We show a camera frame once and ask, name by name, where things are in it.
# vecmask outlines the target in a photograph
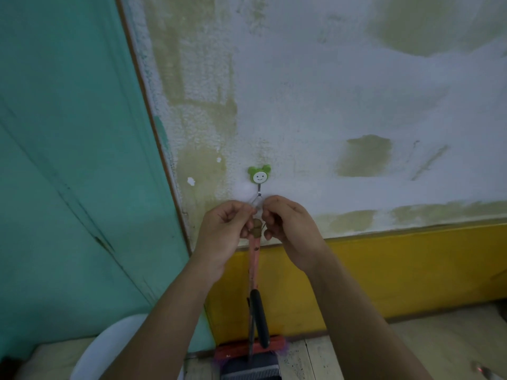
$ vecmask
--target yellow wall panel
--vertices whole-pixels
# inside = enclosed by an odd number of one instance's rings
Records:
[[[328,241],[384,317],[507,297],[507,224]],[[248,259],[237,252],[206,300],[217,344],[246,339]],[[281,246],[261,249],[259,290],[271,334],[326,328],[310,283]]]

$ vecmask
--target wooden floor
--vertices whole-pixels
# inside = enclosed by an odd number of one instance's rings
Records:
[[[471,363],[479,361],[507,379],[507,323],[493,305],[391,325],[435,380],[481,379]],[[69,379],[73,365],[93,339],[42,345],[20,371],[18,380]],[[279,357],[284,380],[343,379],[328,337],[292,343]],[[218,380],[211,359],[185,362],[186,380]]]

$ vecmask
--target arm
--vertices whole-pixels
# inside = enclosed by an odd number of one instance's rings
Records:
[[[327,247],[305,208],[273,196],[264,202],[263,219],[266,238],[280,239],[307,274],[345,379],[431,379]]]
[[[176,379],[212,285],[253,227],[248,204],[227,202],[204,216],[187,265],[101,380]]]

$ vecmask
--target teal wall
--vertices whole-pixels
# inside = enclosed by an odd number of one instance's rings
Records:
[[[114,0],[0,21],[0,354],[22,355],[146,311],[188,257]],[[189,350],[213,346],[203,314]]]

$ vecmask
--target black handle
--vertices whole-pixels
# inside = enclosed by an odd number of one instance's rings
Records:
[[[266,323],[266,316],[264,315],[264,308],[262,306],[261,293],[257,289],[252,289],[250,292],[250,307],[253,313],[253,319],[257,327],[257,334],[259,335],[259,343],[262,348],[269,347],[269,330],[268,323]]]

